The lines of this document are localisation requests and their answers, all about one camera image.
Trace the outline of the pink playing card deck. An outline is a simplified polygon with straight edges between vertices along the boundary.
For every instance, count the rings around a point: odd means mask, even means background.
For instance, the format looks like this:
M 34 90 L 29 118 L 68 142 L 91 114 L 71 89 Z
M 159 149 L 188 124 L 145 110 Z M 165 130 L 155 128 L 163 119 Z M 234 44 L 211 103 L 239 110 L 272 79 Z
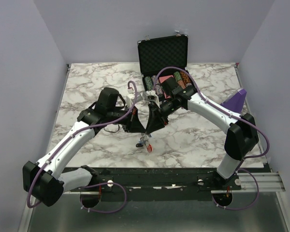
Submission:
M 174 76 L 173 75 L 161 76 L 161 77 L 159 77 L 159 82 L 163 83 L 164 81 L 166 81 L 169 78 L 174 78 Z

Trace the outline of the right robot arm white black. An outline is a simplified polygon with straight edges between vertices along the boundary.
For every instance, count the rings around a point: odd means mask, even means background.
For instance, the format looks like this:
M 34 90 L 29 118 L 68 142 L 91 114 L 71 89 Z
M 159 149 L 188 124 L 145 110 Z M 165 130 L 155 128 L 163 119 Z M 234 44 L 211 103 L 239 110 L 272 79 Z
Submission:
M 173 77 L 164 80 L 161 87 L 169 98 L 161 105 L 155 102 L 148 105 L 146 133 L 164 128 L 168 124 L 168 116 L 179 108 L 197 113 L 215 124 L 226 134 L 226 155 L 217 167 L 217 174 L 213 176 L 213 185 L 217 189 L 226 188 L 244 156 L 259 142 L 254 117 L 249 113 L 242 116 L 224 108 L 205 98 L 193 86 L 182 88 Z

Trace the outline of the red-handled metal keyring tool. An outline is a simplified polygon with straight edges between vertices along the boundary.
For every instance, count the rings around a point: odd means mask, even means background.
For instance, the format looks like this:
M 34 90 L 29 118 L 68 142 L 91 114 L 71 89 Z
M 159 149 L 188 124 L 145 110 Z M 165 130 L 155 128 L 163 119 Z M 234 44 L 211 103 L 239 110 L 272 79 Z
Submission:
M 145 142 L 145 146 L 149 153 L 153 151 L 152 145 L 149 142 Z

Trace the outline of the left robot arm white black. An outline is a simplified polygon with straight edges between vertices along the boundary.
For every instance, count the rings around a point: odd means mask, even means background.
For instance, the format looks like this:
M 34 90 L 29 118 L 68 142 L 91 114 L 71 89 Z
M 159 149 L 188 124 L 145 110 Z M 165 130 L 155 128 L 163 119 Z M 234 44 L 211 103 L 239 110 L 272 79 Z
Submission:
M 122 125 L 126 132 L 145 131 L 139 121 L 138 91 L 134 82 L 128 83 L 130 94 L 123 98 L 118 90 L 105 87 L 98 100 L 81 111 L 69 132 L 37 162 L 28 161 L 22 169 L 23 187 L 27 194 L 28 208 L 43 203 L 54 205 L 63 193 L 84 187 L 92 191 L 97 187 L 98 174 L 88 166 L 64 172 L 67 164 L 88 141 L 110 124 Z

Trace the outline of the black poker chip case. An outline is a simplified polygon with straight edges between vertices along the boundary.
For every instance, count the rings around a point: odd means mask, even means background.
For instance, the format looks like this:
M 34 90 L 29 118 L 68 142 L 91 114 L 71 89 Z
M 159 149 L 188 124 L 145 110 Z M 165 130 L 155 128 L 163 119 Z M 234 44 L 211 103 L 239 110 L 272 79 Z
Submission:
M 138 42 L 140 71 L 144 89 L 148 90 L 148 77 L 156 76 L 165 67 L 185 70 L 188 63 L 188 36 L 179 34 Z

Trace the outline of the black mounting rail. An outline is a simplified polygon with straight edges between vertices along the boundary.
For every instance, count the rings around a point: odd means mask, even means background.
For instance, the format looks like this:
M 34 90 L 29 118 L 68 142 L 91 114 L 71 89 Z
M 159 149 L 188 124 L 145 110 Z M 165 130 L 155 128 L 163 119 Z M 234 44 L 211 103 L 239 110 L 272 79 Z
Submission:
M 76 187 L 71 193 L 80 193 L 86 200 L 101 197 L 102 201 L 209 201 L 214 191 L 225 193 L 240 190 L 238 175 L 228 180 L 219 177 L 215 168 L 95 168 L 97 176 L 90 184 L 107 182 L 101 188 Z

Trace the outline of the purple box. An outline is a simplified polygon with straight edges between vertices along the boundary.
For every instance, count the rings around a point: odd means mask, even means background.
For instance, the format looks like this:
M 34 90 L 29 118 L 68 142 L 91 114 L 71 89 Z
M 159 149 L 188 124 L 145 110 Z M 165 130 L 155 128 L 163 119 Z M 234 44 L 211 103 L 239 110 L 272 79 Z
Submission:
M 239 88 L 220 105 L 230 111 L 241 113 L 244 107 L 246 95 L 247 91 L 243 88 Z

